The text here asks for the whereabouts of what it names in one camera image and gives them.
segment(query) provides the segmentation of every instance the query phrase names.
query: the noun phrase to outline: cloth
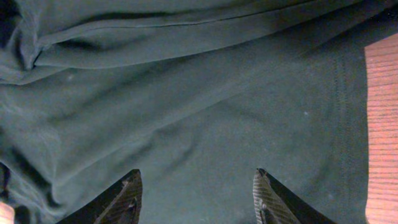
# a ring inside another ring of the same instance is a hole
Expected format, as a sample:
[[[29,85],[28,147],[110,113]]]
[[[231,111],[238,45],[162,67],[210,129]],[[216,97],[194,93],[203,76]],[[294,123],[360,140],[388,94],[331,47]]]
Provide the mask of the cloth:
[[[140,169],[141,223],[255,223],[262,167],[333,221],[365,223],[363,47],[398,31],[374,17],[385,1],[0,6],[17,222],[56,223]]]

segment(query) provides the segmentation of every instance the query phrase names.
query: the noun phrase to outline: wood grain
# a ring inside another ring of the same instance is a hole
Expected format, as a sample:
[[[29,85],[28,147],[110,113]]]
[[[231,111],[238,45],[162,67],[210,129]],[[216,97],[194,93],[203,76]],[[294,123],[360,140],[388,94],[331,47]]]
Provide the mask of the wood grain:
[[[398,223],[398,35],[365,48],[370,224]]]

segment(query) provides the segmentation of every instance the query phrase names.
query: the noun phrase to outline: garment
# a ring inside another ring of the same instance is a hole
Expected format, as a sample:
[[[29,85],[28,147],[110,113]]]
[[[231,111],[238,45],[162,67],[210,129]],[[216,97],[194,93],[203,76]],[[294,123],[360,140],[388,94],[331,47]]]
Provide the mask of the garment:
[[[14,4],[0,162],[19,223],[56,223],[133,169],[140,223],[255,223],[259,167],[364,223],[363,48],[397,33],[372,19],[385,1]]]

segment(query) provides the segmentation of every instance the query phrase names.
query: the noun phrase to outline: t-shirt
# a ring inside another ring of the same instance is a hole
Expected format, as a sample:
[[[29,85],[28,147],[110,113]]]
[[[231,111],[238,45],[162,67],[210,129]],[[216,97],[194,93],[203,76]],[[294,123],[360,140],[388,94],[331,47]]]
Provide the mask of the t-shirt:
[[[365,223],[376,0],[2,0],[2,201],[57,223],[140,169],[140,223],[255,223],[268,170]]]

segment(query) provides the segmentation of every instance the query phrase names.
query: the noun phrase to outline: reddish-brown wood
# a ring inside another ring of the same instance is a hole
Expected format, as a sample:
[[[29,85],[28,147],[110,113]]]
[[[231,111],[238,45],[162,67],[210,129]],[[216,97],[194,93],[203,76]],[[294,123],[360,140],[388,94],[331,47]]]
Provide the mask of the reddish-brown wood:
[[[365,48],[370,224],[398,223],[398,35]]]

